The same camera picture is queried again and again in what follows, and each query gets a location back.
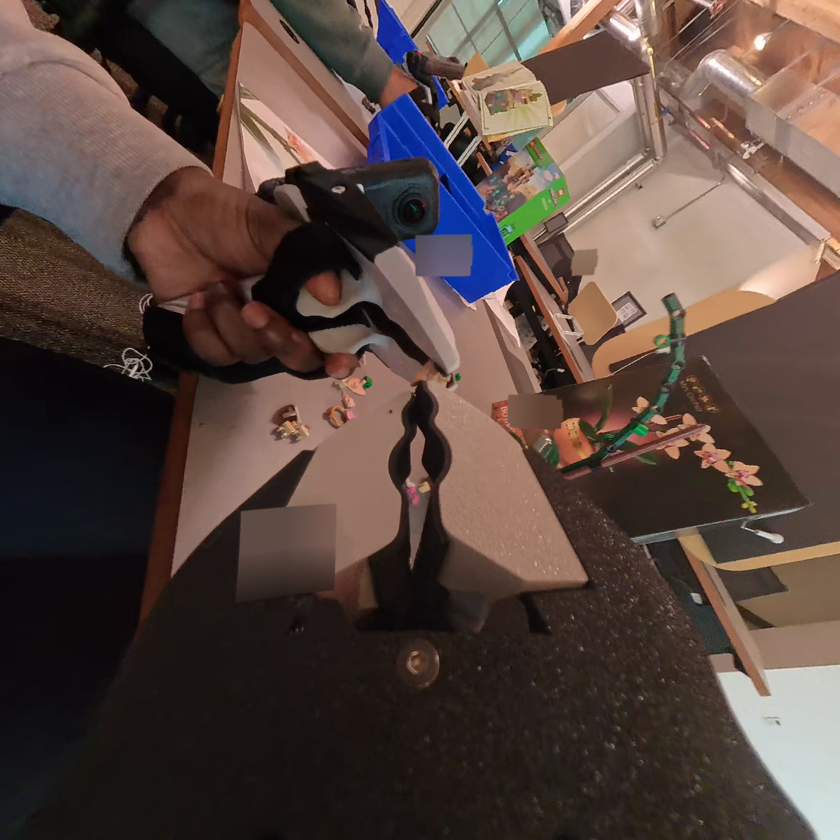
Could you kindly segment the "metal ventilation duct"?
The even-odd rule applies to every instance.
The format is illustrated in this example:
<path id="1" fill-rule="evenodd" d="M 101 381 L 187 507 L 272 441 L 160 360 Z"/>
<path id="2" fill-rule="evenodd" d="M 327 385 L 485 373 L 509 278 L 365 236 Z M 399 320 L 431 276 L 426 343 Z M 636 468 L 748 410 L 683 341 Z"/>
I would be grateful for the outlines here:
<path id="1" fill-rule="evenodd" d="M 687 111 L 734 111 L 767 150 L 838 195 L 839 2 L 620 2 L 602 26 Z"/>

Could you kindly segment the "person's left forearm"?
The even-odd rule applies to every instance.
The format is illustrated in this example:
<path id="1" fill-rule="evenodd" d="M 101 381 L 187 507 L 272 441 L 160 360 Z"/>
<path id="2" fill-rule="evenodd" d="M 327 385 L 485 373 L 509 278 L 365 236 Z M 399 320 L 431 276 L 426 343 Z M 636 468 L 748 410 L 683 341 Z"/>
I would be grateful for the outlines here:
<path id="1" fill-rule="evenodd" d="M 138 280 L 126 239 L 154 189 L 192 153 L 132 110 L 89 55 L 2 2 L 1 198 L 55 225 L 105 267 Z"/>

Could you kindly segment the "person's left hand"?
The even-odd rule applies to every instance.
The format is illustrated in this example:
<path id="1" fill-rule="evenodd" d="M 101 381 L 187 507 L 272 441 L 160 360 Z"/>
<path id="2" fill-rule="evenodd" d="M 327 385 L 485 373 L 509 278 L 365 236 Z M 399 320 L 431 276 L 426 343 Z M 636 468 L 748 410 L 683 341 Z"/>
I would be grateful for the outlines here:
<path id="1" fill-rule="evenodd" d="M 265 274 L 283 238 L 299 225 L 277 205 L 187 167 L 153 190 L 126 246 L 157 301 L 189 298 L 183 331 L 204 362 L 275 358 L 294 371 L 324 368 L 343 380 L 359 365 L 354 355 L 324 354 L 305 332 L 238 293 L 238 281 Z"/>

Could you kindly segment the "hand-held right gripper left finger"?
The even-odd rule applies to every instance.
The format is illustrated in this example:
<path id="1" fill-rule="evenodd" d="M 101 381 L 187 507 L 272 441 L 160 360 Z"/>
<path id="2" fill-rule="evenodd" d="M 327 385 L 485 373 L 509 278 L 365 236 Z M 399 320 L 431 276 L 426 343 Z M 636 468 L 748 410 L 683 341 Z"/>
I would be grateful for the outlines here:
<path id="1" fill-rule="evenodd" d="M 414 396 L 414 390 L 399 392 L 327 438 L 289 501 L 289 508 L 334 507 L 334 584 L 318 596 L 347 614 L 372 613 L 381 595 L 398 594 L 412 569 L 412 515 L 403 483 L 416 432 L 406 431 L 403 415 Z"/>

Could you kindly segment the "pale green instruction booklet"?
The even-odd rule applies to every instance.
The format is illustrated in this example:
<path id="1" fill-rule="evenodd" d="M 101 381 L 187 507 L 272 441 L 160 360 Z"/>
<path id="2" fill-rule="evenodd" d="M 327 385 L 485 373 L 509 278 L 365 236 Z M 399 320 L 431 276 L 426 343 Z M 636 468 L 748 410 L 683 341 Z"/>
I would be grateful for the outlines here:
<path id="1" fill-rule="evenodd" d="M 461 81 L 465 110 L 490 142 L 553 126 L 545 86 L 522 63 L 511 61 Z"/>

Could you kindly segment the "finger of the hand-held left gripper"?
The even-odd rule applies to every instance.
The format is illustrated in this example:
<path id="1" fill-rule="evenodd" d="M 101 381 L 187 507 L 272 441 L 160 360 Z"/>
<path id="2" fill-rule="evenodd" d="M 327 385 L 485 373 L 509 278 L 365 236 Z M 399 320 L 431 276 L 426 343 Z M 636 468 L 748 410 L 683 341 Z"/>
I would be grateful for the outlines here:
<path id="1" fill-rule="evenodd" d="M 416 384 L 435 371 L 434 363 L 425 353 L 421 353 L 420 360 L 415 360 L 393 340 L 360 340 L 358 352 L 372 353 L 392 373 L 409 384 Z"/>
<path id="2" fill-rule="evenodd" d="M 427 280 L 417 275 L 413 254 L 396 245 L 373 259 L 360 255 L 360 266 L 372 284 L 371 301 L 382 311 L 371 340 L 393 340 L 415 360 L 424 353 L 441 372 L 457 373 L 454 332 Z"/>

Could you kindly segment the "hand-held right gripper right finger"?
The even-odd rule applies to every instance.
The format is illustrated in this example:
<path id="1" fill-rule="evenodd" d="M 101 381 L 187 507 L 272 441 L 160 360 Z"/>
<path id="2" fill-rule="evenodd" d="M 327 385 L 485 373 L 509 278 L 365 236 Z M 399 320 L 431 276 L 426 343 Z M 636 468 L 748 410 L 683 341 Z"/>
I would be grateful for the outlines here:
<path id="1" fill-rule="evenodd" d="M 432 480 L 413 565 L 413 618 L 430 630 L 549 632 L 536 594 L 589 577 L 519 441 L 442 385 L 413 421 Z"/>

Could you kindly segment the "black flat box with emblem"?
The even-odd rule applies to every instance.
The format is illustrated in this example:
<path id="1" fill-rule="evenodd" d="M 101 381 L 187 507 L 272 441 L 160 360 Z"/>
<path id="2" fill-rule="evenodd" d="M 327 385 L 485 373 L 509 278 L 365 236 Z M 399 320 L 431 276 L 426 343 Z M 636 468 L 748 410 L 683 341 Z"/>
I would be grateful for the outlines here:
<path id="1" fill-rule="evenodd" d="M 726 571 L 751 571 L 838 555 L 838 516 L 813 506 L 701 534 L 711 561 Z"/>

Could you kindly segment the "green colourful toy box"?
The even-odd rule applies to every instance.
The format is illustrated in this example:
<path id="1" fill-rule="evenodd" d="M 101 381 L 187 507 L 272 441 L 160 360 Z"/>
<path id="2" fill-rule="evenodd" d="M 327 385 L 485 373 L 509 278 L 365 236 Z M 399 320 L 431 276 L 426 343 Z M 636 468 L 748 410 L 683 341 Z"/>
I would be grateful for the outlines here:
<path id="1" fill-rule="evenodd" d="M 509 154 L 476 189 L 486 210 L 496 219 L 506 246 L 571 199 L 564 174 L 538 138 Z"/>

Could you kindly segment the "grey desk with wooden edge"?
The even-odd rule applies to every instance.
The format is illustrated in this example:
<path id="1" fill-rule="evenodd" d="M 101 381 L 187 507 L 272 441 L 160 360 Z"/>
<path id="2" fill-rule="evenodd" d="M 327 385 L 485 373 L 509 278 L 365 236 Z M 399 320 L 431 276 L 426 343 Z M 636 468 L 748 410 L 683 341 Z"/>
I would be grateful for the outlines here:
<path id="1" fill-rule="evenodd" d="M 270 6 L 244 2 L 227 74 L 213 171 L 247 186 L 236 121 L 239 82 L 336 165 L 361 163 L 368 130 L 357 95 L 332 77 L 305 45 L 284 31 Z M 465 380 L 455 393 L 483 413 L 512 393 L 534 392 L 524 352 L 484 303 L 470 309 L 441 279 L 427 280 L 461 351 Z M 228 385 L 184 374 L 175 398 L 164 475 L 154 516 L 152 547 L 140 606 L 141 629 L 162 604 L 174 574 L 212 531 L 299 453 L 309 455 L 336 432 L 322 413 L 338 404 L 327 380 L 279 374 Z M 300 443 L 276 440 L 272 415 L 295 404 L 310 435 Z"/>

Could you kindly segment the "large black box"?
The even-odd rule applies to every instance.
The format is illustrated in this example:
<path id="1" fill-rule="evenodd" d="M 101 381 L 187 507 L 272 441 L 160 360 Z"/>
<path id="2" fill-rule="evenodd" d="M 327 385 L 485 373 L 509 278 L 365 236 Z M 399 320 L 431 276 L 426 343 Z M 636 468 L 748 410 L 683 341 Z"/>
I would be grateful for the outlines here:
<path id="1" fill-rule="evenodd" d="M 839 524 L 839 274 L 688 337 L 810 507 Z"/>

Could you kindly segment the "person's legs in dark trousers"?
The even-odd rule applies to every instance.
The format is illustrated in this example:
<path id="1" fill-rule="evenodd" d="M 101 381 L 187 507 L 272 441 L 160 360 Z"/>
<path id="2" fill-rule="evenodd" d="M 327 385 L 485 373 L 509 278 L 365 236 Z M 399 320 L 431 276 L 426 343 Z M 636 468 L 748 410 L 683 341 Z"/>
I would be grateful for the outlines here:
<path id="1" fill-rule="evenodd" d="M 2 838 L 75 762 L 137 627 L 173 396 L 2 339 Z"/>

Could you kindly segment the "pale wooden chair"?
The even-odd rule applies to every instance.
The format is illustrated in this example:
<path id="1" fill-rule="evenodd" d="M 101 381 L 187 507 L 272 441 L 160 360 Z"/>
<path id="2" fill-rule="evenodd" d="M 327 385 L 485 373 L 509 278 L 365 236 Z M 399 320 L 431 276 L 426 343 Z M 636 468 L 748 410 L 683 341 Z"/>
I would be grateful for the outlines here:
<path id="1" fill-rule="evenodd" d="M 567 312 L 580 333 L 580 340 L 594 346 L 619 323 L 617 311 L 595 280 L 582 285 L 569 302 Z"/>

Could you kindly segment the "pale wooden table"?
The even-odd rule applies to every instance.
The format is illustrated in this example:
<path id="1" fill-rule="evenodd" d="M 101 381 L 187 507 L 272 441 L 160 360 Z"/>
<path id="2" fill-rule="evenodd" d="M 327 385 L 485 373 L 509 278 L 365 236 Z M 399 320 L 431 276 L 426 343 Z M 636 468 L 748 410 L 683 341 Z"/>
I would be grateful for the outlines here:
<path id="1" fill-rule="evenodd" d="M 760 697 L 771 696 L 768 670 L 839 664 L 838 621 L 749 629 L 701 535 L 689 532 L 678 541 L 734 650 L 733 669 L 750 679 Z"/>

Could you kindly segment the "green toy brick stem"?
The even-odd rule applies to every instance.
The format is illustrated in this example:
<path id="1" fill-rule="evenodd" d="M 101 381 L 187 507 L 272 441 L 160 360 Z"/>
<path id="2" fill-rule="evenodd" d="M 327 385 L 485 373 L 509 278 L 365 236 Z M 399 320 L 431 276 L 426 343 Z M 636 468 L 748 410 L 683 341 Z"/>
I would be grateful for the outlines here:
<path id="1" fill-rule="evenodd" d="M 693 424 L 684 429 L 657 437 L 646 446 L 636 446 L 631 451 L 625 451 L 623 447 L 633 436 L 645 436 L 650 433 L 650 424 L 654 417 L 661 416 L 669 401 L 672 391 L 677 384 L 682 371 L 686 366 L 685 353 L 685 321 L 686 311 L 682 308 L 677 296 L 673 293 L 663 297 L 662 304 L 668 314 L 667 334 L 661 334 L 654 338 L 654 349 L 656 352 L 665 351 L 668 356 L 668 367 L 658 385 L 653 397 L 638 413 L 621 428 L 605 433 L 594 442 L 594 452 L 583 457 L 581 460 L 560 466 L 559 473 L 567 480 L 574 480 L 592 473 L 598 469 L 610 469 L 627 461 L 628 459 L 641 458 L 649 451 L 654 451 L 659 446 L 675 445 L 682 440 L 687 440 L 698 434 L 704 434 L 707 426 L 704 424 Z"/>

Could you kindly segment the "white drawstring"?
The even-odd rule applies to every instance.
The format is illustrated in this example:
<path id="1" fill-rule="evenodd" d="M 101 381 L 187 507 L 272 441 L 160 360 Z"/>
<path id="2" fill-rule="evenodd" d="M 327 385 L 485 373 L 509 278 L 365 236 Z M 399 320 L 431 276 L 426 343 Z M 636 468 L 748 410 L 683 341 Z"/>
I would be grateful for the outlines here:
<path id="1" fill-rule="evenodd" d="M 151 358 L 134 348 L 123 350 L 119 362 L 103 365 L 104 370 L 127 376 L 138 382 L 152 382 L 153 367 Z"/>

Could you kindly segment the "blue plastic bin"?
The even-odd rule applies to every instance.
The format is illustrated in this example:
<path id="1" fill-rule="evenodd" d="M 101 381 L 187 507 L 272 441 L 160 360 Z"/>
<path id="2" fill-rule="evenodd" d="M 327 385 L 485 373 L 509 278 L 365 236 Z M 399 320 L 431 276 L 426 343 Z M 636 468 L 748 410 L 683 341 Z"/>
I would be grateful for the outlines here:
<path id="1" fill-rule="evenodd" d="M 405 66 L 406 52 L 417 49 L 424 53 L 434 53 L 430 49 L 420 49 L 415 44 L 403 22 L 389 3 L 377 1 L 375 5 L 377 10 L 376 41 L 385 50 L 394 65 L 402 67 L 408 73 Z M 431 88 L 417 82 L 421 91 L 421 100 L 436 107 L 448 105 L 447 93 L 440 83 L 442 80 L 444 79 L 436 79 L 434 86 Z"/>
<path id="2" fill-rule="evenodd" d="M 516 282 L 518 273 L 496 219 L 414 100 L 401 96 L 373 117 L 368 130 L 368 162 L 420 157 L 436 169 L 440 190 L 435 234 L 470 235 L 472 240 L 469 276 L 444 276 L 465 302 L 471 305 Z"/>

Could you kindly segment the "another person's forearm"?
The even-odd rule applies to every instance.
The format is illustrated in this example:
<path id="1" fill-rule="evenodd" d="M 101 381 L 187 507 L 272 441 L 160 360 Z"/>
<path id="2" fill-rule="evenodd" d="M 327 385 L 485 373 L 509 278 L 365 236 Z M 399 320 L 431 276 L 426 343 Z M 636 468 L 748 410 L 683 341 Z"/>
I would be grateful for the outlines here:
<path id="1" fill-rule="evenodd" d="M 271 4 L 324 65 L 379 104 L 394 63 L 349 3 Z M 220 98 L 238 33 L 238 6 L 236 1 L 134 1 L 127 11 Z"/>

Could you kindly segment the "pale rounded wooden panel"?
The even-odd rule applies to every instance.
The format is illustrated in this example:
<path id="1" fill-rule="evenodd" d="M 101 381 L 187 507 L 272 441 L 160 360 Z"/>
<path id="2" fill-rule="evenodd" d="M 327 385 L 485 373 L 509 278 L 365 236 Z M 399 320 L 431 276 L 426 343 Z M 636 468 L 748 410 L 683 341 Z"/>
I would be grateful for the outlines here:
<path id="1" fill-rule="evenodd" d="M 686 335 L 693 335 L 744 314 L 772 305 L 776 299 L 756 291 L 724 290 L 686 309 Z M 606 341 L 595 352 L 594 378 L 612 374 L 614 364 L 655 349 L 655 338 L 669 333 L 668 318 L 642 324 Z"/>

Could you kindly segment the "grey woven fabric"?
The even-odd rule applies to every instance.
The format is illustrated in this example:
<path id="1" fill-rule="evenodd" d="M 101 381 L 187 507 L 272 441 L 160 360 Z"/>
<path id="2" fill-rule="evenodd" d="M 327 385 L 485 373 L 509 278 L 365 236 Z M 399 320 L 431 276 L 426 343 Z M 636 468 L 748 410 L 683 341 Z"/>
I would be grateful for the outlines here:
<path id="1" fill-rule="evenodd" d="M 148 355 L 142 316 L 150 300 L 54 225 L 2 208 L 3 338 L 103 367 L 126 348 Z"/>

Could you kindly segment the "black orchid print box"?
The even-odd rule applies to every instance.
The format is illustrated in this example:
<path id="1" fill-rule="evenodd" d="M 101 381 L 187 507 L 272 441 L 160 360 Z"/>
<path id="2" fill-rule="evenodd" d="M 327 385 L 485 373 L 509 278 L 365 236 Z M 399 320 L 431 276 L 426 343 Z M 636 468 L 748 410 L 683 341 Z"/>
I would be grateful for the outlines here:
<path id="1" fill-rule="evenodd" d="M 665 368 L 666 364 L 633 365 L 602 380 L 560 388 L 565 418 L 565 427 L 555 435 L 560 462 L 590 455 L 605 436 L 633 421 L 653 402 Z M 567 484 L 638 542 L 785 515 L 809 504 L 702 356 L 686 361 L 663 420 L 652 423 L 647 435 L 630 437 L 622 451 L 629 453 L 696 425 L 708 430 Z"/>

